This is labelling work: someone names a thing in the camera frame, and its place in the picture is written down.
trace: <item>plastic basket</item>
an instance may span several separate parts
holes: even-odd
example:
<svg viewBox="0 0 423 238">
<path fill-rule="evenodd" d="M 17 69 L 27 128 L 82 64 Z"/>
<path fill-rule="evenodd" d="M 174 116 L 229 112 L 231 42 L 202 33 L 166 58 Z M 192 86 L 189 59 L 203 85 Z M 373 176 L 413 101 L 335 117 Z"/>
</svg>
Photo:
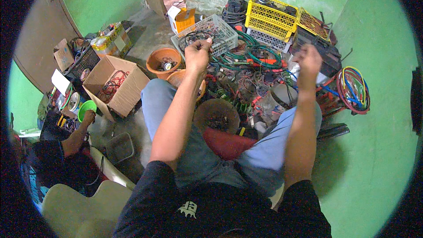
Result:
<svg viewBox="0 0 423 238">
<path fill-rule="evenodd" d="M 94 49 L 89 46 L 81 55 L 81 57 L 71 67 L 63 73 L 64 76 L 79 79 L 85 69 L 92 70 L 100 61 Z"/>
<path fill-rule="evenodd" d="M 259 32 L 255 29 L 248 28 L 247 34 L 253 37 L 256 41 L 269 45 L 275 50 L 280 50 L 283 53 L 287 53 L 289 47 L 291 46 L 290 43 L 286 43 L 283 40 L 279 40 L 275 37 L 269 36 L 266 33 Z"/>
<path fill-rule="evenodd" d="M 256 19 L 250 16 L 247 16 L 247 19 L 245 20 L 245 26 L 247 28 L 264 32 L 267 35 L 273 36 L 279 40 L 283 40 L 284 42 L 288 42 L 289 37 L 292 34 L 292 32 L 286 29 L 278 27 L 272 23 L 268 23 L 267 21 Z"/>
<path fill-rule="evenodd" d="M 287 3 L 283 3 L 279 0 L 269 0 L 269 1 L 273 1 L 274 3 L 276 3 L 276 5 L 279 5 L 282 7 L 289 6 L 289 7 L 295 8 L 297 10 L 296 17 L 291 16 L 282 11 L 273 9 L 271 7 L 267 7 L 259 3 L 255 3 L 256 0 L 248 1 L 247 16 L 251 16 L 256 19 L 263 20 L 263 21 L 272 23 L 274 25 L 277 25 L 279 27 L 282 27 L 283 29 L 286 29 L 288 31 L 295 32 L 295 29 L 297 28 L 298 8 L 291 6 Z"/>
<path fill-rule="evenodd" d="M 320 23 L 312 15 L 310 15 L 304 8 L 299 8 L 298 26 L 311 32 L 314 35 L 320 36 L 323 40 L 327 38 L 327 30 L 320 26 Z"/>
<path fill-rule="evenodd" d="M 213 14 L 210 17 L 197 22 L 191 27 L 188 27 L 177 35 L 171 37 L 173 45 L 175 45 L 176 49 L 179 51 L 184 60 L 185 56 L 178 45 L 179 39 L 190 32 L 199 30 L 210 30 L 214 34 L 214 39 L 218 38 L 226 42 L 226 44 L 220 42 L 213 43 L 213 51 L 211 54 L 215 57 L 224 54 L 228 50 L 233 49 L 238 45 L 238 34 L 234 31 L 234 29 L 232 29 L 226 22 L 218 17 L 218 15 Z"/>
</svg>

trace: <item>clay pot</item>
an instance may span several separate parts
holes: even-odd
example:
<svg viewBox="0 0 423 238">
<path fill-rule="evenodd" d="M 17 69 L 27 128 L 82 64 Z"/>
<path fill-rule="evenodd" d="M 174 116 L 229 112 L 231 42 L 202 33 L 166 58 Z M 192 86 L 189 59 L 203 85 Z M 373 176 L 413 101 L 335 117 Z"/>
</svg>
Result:
<svg viewBox="0 0 423 238">
<path fill-rule="evenodd" d="M 182 83 L 182 80 L 185 77 L 185 69 L 173 72 L 166 80 L 169 82 L 172 86 L 178 88 L 179 85 Z M 204 96 L 204 93 L 206 92 L 206 81 L 203 80 L 200 84 L 200 95 L 197 97 L 197 101 L 200 100 Z"/>
<path fill-rule="evenodd" d="M 176 65 L 167 71 L 158 71 L 159 66 L 163 58 L 171 58 L 176 62 Z M 160 79 L 167 79 L 181 64 L 182 57 L 176 49 L 173 48 L 161 48 L 155 50 L 147 59 L 147 69 L 148 71 L 155 73 L 156 76 Z"/>
<path fill-rule="evenodd" d="M 195 111 L 194 124 L 203 132 L 206 129 L 207 120 L 216 114 L 228 118 L 228 129 L 225 132 L 236 134 L 239 127 L 239 114 L 230 102 L 221 98 L 209 99 L 202 103 Z"/>
</svg>

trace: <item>printed shirt logo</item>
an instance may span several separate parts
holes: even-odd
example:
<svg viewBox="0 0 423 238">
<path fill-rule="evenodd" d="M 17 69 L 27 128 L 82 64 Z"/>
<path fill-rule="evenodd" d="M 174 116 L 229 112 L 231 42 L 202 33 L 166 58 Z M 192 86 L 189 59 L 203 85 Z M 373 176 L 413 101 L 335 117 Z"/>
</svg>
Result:
<svg viewBox="0 0 423 238">
<path fill-rule="evenodd" d="M 187 201 L 182 207 L 178 209 L 181 213 L 185 213 L 185 217 L 189 215 L 191 218 L 194 216 L 194 219 L 197 217 L 195 216 L 195 212 L 197 211 L 197 204 L 193 203 L 192 201 Z"/>
</svg>

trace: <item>person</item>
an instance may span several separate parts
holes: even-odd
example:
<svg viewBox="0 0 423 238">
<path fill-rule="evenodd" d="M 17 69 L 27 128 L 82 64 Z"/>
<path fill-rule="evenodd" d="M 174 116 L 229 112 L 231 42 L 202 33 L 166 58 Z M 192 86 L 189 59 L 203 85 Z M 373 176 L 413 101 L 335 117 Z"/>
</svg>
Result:
<svg viewBox="0 0 423 238">
<path fill-rule="evenodd" d="M 186 76 L 177 90 L 153 79 L 142 91 L 151 157 L 113 236 L 330 237 L 310 181 L 321 124 L 315 80 L 322 58 L 313 46 L 302 48 L 295 56 L 301 66 L 297 106 L 251 149 L 223 161 L 192 125 L 211 41 L 185 49 Z M 275 211 L 267 198 L 283 181 L 283 200 Z"/>
<path fill-rule="evenodd" d="M 41 212 L 47 191 L 55 184 L 65 184 L 90 197 L 101 183 L 99 169 L 89 157 L 90 145 L 84 141 L 95 112 L 88 110 L 79 126 L 66 140 L 39 141 L 19 155 L 21 177 L 35 207 Z"/>
</svg>

